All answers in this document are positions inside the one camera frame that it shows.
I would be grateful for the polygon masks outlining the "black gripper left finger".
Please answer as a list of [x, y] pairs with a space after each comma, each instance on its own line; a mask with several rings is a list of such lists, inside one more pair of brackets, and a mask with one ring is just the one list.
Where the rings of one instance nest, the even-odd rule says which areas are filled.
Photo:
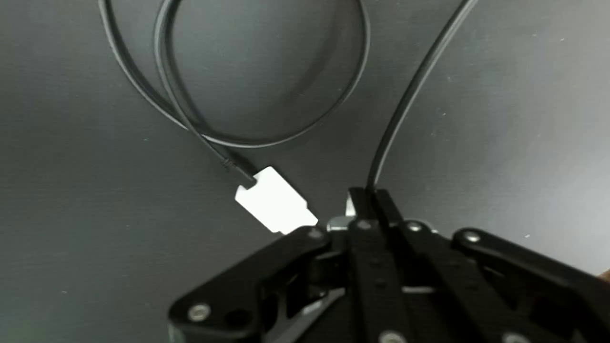
[[181, 295], [171, 343], [356, 343], [351, 234], [305, 227]]

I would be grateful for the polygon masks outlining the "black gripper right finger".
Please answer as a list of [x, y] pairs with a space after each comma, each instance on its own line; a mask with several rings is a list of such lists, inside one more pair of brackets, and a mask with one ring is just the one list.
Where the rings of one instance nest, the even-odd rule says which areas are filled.
[[347, 206], [379, 228], [402, 274], [429, 278], [476, 343], [610, 343], [610, 284], [478, 228], [442, 238], [406, 221], [385, 190]]

